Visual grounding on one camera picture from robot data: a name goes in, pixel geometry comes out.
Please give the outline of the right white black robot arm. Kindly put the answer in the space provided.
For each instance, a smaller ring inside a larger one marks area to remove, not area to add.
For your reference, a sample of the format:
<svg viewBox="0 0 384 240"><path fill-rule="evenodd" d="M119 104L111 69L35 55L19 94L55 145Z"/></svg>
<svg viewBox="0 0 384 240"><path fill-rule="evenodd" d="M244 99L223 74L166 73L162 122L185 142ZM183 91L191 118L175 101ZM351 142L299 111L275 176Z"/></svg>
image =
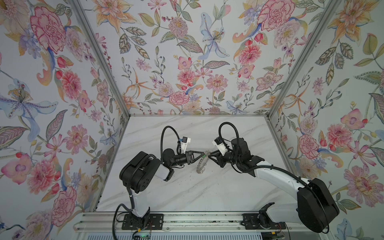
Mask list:
<svg viewBox="0 0 384 240"><path fill-rule="evenodd" d="M259 224L298 223L315 233L327 229L340 213L326 184L314 178L308 180L268 163L252 155L243 138L233 139L230 145L217 137L213 140L217 148L209 156L220 167L230 164L242 174L249 174L274 185L293 197L294 203L277 205L270 202L258 211Z"/></svg>

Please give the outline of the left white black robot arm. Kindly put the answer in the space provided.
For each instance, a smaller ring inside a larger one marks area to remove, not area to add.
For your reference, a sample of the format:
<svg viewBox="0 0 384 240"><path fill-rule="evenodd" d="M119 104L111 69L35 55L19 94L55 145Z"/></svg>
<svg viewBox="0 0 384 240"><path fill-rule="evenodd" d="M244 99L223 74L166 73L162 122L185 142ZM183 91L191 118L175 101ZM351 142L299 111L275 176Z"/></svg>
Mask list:
<svg viewBox="0 0 384 240"><path fill-rule="evenodd" d="M174 150L166 149L158 159L153 154L139 152L119 174L129 193L133 216L143 218L150 212L146 189L154 178L168 182L174 175L175 168L191 165L204 155L200 151L186 151L177 155Z"/></svg>

